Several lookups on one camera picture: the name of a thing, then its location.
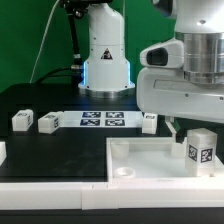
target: white block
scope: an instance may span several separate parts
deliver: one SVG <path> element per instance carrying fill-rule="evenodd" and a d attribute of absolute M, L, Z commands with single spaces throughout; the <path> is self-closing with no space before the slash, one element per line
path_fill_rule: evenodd
<path fill-rule="evenodd" d="M 6 159 L 6 147 L 5 142 L 0 142 L 0 166 Z"/>
<path fill-rule="evenodd" d="M 185 167 L 192 176 L 210 176 L 214 172 L 217 134 L 195 129 L 187 134 Z"/>
<path fill-rule="evenodd" d="M 145 113 L 142 122 L 142 133 L 155 134 L 157 130 L 158 114 Z"/>
<path fill-rule="evenodd" d="M 51 134 L 62 124 L 63 112 L 50 112 L 38 120 L 38 130 L 40 133 Z"/>
<path fill-rule="evenodd" d="M 32 124 L 33 124 L 32 110 L 20 110 L 12 118 L 13 131 L 27 131 Z"/>

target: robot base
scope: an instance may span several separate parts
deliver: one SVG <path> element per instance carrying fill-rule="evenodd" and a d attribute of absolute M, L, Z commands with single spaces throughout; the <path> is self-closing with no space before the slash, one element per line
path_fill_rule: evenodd
<path fill-rule="evenodd" d="M 91 97 L 96 97 L 96 98 L 117 98 L 117 97 L 122 97 L 122 96 L 130 96 L 135 94 L 135 85 L 131 84 L 129 87 L 127 87 L 124 90 L 120 91 L 96 91 L 96 90 L 91 90 L 87 89 L 84 85 L 81 83 L 79 84 L 79 93 L 84 94 L 87 96 Z"/>

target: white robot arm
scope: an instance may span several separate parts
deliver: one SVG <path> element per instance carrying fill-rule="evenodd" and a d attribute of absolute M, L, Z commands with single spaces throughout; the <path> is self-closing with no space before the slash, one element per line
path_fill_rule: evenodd
<path fill-rule="evenodd" d="M 83 70 L 79 84 L 82 94 L 100 98 L 114 98 L 135 93 L 130 81 L 130 63 L 125 58 L 124 19 L 107 3 L 112 0 L 61 0 L 66 9 L 74 51 L 73 69 Z M 90 55 L 82 63 L 74 17 L 89 14 Z"/>
<path fill-rule="evenodd" d="M 175 37 L 141 53 L 143 112 L 224 123 L 224 1 L 152 1 L 176 14 Z"/>

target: table surface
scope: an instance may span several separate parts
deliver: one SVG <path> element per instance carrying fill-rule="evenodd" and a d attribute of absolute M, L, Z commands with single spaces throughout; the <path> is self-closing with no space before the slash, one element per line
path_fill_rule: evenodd
<path fill-rule="evenodd" d="M 13 132 L 11 118 L 32 109 L 34 124 L 28 132 Z M 38 133 L 37 119 L 50 111 L 138 111 L 135 96 L 97 99 L 79 95 L 67 84 L 18 84 L 0 94 L 0 141 L 7 146 L 7 160 L 0 168 L 0 182 L 106 181 L 107 137 L 150 137 L 140 128 L 61 128 L 51 135 Z M 223 157 L 222 124 L 179 119 L 184 129 L 206 127 L 218 132 L 219 158 Z M 155 136 L 170 136 L 159 118 Z M 223 223 L 223 208 L 160 208 L 119 210 L 0 211 L 2 223 Z"/>

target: black cable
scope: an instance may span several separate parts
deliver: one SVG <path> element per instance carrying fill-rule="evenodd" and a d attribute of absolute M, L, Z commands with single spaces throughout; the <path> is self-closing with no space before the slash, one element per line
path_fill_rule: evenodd
<path fill-rule="evenodd" d="M 71 71 L 71 67 L 65 67 L 65 68 L 57 68 L 53 71 L 48 72 L 46 75 L 44 75 L 43 77 L 41 77 L 40 79 L 38 79 L 35 83 L 36 84 L 40 84 L 43 80 L 49 78 L 49 77 L 53 77 L 54 74 L 61 72 L 61 71 Z"/>
<path fill-rule="evenodd" d="M 46 77 L 46 78 L 42 79 L 41 82 L 38 82 L 37 84 L 42 83 L 47 78 L 58 78 L 58 77 L 76 77 L 76 75 L 75 74 L 70 74 L 70 75 L 51 75 L 49 77 Z"/>

